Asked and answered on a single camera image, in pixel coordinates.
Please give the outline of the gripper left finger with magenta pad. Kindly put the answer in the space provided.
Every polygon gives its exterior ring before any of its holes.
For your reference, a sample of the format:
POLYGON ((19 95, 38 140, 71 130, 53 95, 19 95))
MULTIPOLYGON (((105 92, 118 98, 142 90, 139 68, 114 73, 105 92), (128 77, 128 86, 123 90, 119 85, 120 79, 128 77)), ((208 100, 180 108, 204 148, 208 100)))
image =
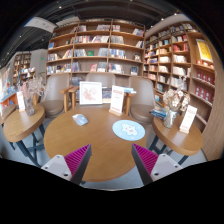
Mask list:
POLYGON ((66 156, 54 156, 42 169, 79 185, 91 155, 91 145, 87 144, 66 156))

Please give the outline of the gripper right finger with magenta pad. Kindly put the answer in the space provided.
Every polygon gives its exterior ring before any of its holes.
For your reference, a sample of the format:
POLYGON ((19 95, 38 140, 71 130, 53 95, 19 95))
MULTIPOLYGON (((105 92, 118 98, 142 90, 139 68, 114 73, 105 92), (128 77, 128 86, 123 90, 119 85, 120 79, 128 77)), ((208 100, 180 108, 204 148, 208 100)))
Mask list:
POLYGON ((167 154, 157 155, 137 144, 132 144, 132 156, 144 185, 148 185, 182 169, 167 154))

